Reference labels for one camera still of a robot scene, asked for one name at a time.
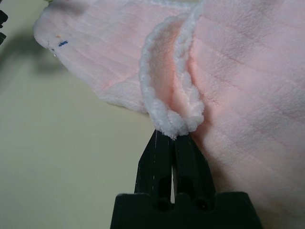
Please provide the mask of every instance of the pink towel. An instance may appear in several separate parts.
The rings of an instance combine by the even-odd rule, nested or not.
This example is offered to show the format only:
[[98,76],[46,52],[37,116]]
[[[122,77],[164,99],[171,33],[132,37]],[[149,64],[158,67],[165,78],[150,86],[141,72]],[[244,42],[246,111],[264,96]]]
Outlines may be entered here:
[[34,34],[100,98],[192,132],[265,229],[305,228],[305,1],[55,0]]

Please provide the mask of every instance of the blue ink mark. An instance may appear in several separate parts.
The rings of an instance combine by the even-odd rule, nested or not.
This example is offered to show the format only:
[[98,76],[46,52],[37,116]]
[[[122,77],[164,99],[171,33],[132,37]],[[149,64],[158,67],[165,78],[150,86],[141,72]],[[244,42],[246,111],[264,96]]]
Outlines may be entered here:
[[59,47],[63,46],[64,44],[67,44],[68,42],[67,41],[64,41],[64,42],[60,42],[60,44],[58,45]]

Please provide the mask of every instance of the ribbed fabric texture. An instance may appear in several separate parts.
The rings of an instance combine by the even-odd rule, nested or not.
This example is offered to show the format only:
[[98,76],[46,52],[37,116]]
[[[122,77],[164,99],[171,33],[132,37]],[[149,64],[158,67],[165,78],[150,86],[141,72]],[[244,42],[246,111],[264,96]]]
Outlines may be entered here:
[[35,39],[109,103],[192,133],[218,191],[305,228],[305,1],[54,0]]

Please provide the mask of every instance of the pink fleece fabric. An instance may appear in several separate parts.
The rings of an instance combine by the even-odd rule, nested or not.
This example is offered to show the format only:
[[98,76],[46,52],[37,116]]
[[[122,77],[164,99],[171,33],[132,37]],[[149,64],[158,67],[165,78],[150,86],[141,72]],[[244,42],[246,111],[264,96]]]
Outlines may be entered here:
[[112,104],[192,133],[218,191],[305,228],[305,1],[58,0],[36,40]]

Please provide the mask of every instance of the black object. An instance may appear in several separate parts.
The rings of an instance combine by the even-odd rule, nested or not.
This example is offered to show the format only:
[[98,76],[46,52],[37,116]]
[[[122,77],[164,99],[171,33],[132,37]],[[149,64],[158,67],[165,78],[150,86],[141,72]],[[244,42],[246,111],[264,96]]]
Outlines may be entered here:
[[[171,203],[171,179],[175,203]],[[138,165],[134,194],[116,197],[111,229],[262,229],[244,192],[216,193],[191,137],[155,131]]]
[[8,20],[8,16],[0,10],[0,28],[2,28],[2,24]]
[[[6,22],[8,20],[8,16],[0,10],[0,29],[3,28],[2,24],[4,22]],[[3,41],[5,40],[6,36],[0,32],[0,45],[3,43]]]

